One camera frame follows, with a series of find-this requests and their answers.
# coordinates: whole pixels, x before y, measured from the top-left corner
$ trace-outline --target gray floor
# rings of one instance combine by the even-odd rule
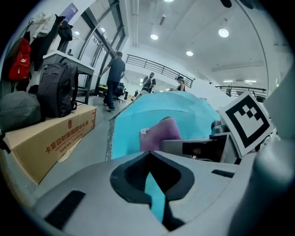
[[[6,155],[6,162],[10,173],[12,173],[15,187],[22,192],[27,203],[33,206],[48,190],[80,169],[105,161],[109,119],[118,114],[129,103],[129,100],[120,103],[115,101],[116,110],[108,112],[104,109],[101,97],[90,97],[89,105],[97,107],[95,128],[83,137],[68,160],[61,163],[57,162],[53,166],[39,185],[35,185],[23,173],[12,155]]]

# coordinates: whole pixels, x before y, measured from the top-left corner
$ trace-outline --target white table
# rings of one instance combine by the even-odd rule
[[[84,102],[78,101],[78,102],[88,104],[90,85],[91,85],[93,73],[95,71],[95,69],[93,67],[83,63],[82,61],[80,61],[72,56],[69,56],[69,55],[57,50],[57,51],[53,51],[53,52],[43,56],[43,66],[42,66],[41,74],[43,74],[44,66],[46,66],[48,64],[58,63],[63,57],[66,58],[65,61],[68,60],[72,64],[77,66],[78,74],[88,75],[87,79],[86,79],[85,87],[78,86],[79,90],[83,90],[86,92],[85,101]]]

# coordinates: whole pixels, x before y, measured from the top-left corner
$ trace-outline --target red bag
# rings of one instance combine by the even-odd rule
[[[9,70],[10,81],[21,81],[29,76],[30,70],[30,42],[23,38],[20,43],[18,55]]]

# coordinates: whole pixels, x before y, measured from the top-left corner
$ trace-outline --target black backpack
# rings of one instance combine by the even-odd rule
[[[78,70],[70,62],[49,64],[43,72],[37,97],[41,113],[47,117],[64,117],[77,108]],[[75,87],[71,99],[72,87]]]

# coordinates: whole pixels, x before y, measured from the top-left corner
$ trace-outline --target gray bag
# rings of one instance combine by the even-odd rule
[[[1,131],[24,128],[40,121],[40,104],[35,94],[18,91],[2,98],[0,103]]]
[[[46,117],[64,117],[77,107],[77,66],[70,62],[63,63],[64,59],[66,58],[62,58],[59,63],[48,65],[38,87],[37,97],[42,115]],[[71,99],[72,87],[75,87],[75,90]]]

